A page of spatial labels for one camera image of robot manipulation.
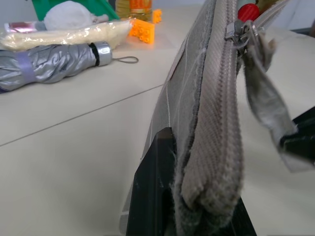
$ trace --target yellow bottle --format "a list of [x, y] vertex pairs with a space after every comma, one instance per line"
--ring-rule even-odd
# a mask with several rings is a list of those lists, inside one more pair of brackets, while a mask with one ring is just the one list
[[129, 0], [130, 15], [142, 21], [152, 20], [152, 0]]
[[120, 18], [128, 18], [130, 16], [129, 0], [116, 0], [116, 13]]
[[152, 0], [116, 0], [116, 13], [120, 18], [152, 20]]

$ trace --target red cap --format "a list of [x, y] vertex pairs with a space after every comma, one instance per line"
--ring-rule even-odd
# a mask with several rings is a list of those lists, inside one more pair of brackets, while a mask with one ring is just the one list
[[238, 11], [238, 19], [245, 22], [248, 20], [256, 20], [259, 16], [259, 8], [253, 3], [248, 3], [242, 6]]

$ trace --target folded umbrella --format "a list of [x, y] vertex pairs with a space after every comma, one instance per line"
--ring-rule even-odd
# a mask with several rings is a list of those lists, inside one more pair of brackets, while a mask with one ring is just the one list
[[74, 76], [92, 66], [107, 65], [113, 60], [108, 43], [49, 45], [26, 52], [0, 50], [0, 93], [30, 83], [51, 84]]

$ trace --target orange lego brick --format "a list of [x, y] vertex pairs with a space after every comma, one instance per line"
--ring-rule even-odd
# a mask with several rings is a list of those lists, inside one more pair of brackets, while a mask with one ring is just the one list
[[138, 37], [145, 43], [154, 43], [154, 24], [135, 19], [130, 36]]
[[161, 21], [162, 21], [162, 10], [161, 9], [154, 10], [152, 14], [152, 22], [154, 24], [157, 24]]

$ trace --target table surface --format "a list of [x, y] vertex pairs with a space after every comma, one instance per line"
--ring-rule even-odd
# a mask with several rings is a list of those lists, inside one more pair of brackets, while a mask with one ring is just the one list
[[[199, 5], [163, 11], [156, 43], [130, 38], [114, 62], [0, 99], [0, 234], [119, 235], [161, 85]], [[315, 39], [269, 29], [279, 43], [268, 74], [292, 117], [314, 105]], [[242, 198], [258, 236], [315, 234], [315, 172], [291, 174], [252, 116], [238, 77], [245, 152]]]

